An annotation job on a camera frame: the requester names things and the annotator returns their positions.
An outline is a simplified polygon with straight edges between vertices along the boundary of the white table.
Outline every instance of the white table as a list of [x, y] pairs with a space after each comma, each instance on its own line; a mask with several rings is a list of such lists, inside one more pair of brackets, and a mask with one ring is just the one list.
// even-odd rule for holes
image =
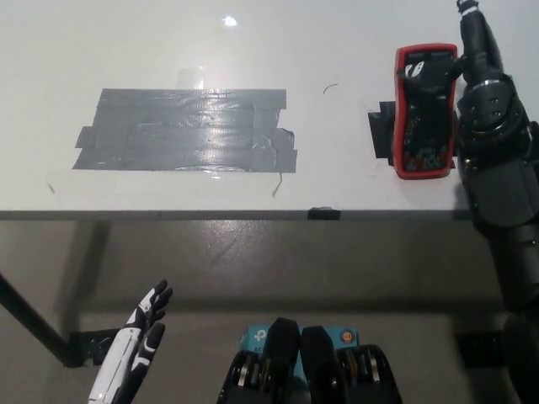
[[[481, 7], [530, 117], [539, 117], [539, 3]], [[398, 179], [375, 159], [367, 113], [394, 99], [395, 50], [462, 48], [459, 21], [452, 0], [3, 0], [0, 217], [294, 219], [319, 207], [342, 210], [342, 219], [451, 217], [467, 209], [456, 170]], [[72, 170], [103, 88], [193, 88], [199, 79], [204, 88], [287, 91], [279, 127], [296, 135], [296, 173], [283, 174], [275, 197], [278, 173]]]

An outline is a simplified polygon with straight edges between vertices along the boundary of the table leg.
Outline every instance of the table leg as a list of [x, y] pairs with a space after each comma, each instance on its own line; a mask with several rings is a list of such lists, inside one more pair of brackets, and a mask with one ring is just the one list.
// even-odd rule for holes
[[94, 365], [101, 365], [118, 332], [71, 332], [65, 340], [1, 274], [0, 305], [68, 368], [83, 366], [89, 359]]

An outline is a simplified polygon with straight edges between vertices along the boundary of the white robotic hand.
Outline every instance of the white robotic hand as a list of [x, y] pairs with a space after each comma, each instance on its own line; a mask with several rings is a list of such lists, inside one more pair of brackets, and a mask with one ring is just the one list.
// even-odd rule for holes
[[141, 300], [116, 334], [93, 383], [88, 404], [131, 403], [165, 332], [164, 324], [157, 321], [164, 317], [172, 293], [163, 280]]

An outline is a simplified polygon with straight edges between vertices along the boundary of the multimeter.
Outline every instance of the multimeter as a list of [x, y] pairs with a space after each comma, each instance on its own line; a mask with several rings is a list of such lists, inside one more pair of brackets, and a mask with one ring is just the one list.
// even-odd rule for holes
[[441, 178], [451, 170], [456, 57], [450, 44], [397, 50], [392, 154], [400, 178]]

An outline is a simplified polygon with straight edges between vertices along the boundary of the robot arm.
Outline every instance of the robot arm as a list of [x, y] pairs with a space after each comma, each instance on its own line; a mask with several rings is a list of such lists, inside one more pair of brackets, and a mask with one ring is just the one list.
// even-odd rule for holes
[[530, 122], [478, 2], [457, 2], [467, 86], [457, 106], [459, 170], [475, 227], [488, 239], [506, 308], [502, 331], [511, 381], [539, 402], [539, 130]]
[[99, 370], [88, 404], [130, 404], [146, 376], [165, 326], [157, 321], [173, 291], [164, 280], [141, 300], [118, 331]]

